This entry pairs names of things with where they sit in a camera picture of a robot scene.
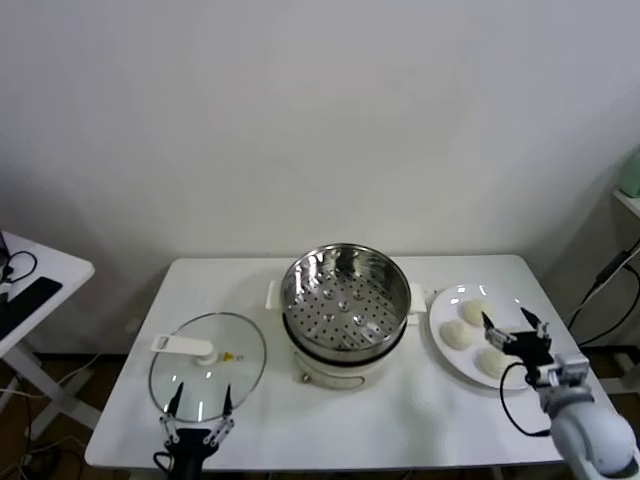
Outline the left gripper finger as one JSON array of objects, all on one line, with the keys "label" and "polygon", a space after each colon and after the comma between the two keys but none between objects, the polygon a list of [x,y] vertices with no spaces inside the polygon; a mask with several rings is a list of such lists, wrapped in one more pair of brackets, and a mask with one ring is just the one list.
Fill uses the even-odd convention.
[{"label": "left gripper finger", "polygon": [[181,382],[177,387],[177,390],[173,397],[170,399],[166,410],[160,417],[160,424],[166,435],[165,445],[177,444],[179,442],[179,435],[176,427],[176,414],[179,408],[181,396],[184,389],[184,383]]},{"label": "left gripper finger", "polygon": [[223,404],[222,417],[217,425],[213,427],[204,438],[205,445],[219,446],[234,428],[235,422],[232,419],[233,402],[231,393],[231,385],[228,385]]}]

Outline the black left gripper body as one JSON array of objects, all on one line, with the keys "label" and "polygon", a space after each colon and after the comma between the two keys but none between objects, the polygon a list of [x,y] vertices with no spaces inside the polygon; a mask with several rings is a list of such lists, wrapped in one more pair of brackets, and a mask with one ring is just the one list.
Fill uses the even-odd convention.
[{"label": "black left gripper body", "polygon": [[208,429],[181,428],[176,436],[165,441],[170,454],[214,454],[216,442],[213,432]]}]

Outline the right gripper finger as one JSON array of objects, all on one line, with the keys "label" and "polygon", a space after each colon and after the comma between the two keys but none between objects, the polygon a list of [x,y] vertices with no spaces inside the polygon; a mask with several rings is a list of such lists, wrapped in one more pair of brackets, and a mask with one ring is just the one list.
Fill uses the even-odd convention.
[{"label": "right gripper finger", "polygon": [[532,331],[526,331],[523,334],[523,339],[528,343],[550,343],[548,324],[543,323],[536,314],[524,307],[521,308],[521,312],[532,328]]},{"label": "right gripper finger", "polygon": [[496,328],[490,317],[485,312],[482,312],[482,319],[485,330],[485,339],[497,350],[504,351],[506,345],[512,344],[516,341],[516,337],[514,335]]}]

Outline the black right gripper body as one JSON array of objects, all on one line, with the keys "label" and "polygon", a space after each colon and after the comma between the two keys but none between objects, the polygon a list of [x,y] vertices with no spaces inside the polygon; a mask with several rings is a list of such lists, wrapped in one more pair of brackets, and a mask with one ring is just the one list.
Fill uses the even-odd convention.
[{"label": "black right gripper body", "polygon": [[534,331],[521,331],[509,334],[504,353],[519,358],[526,368],[538,368],[554,362],[550,348],[551,338],[548,334],[539,336]]}]

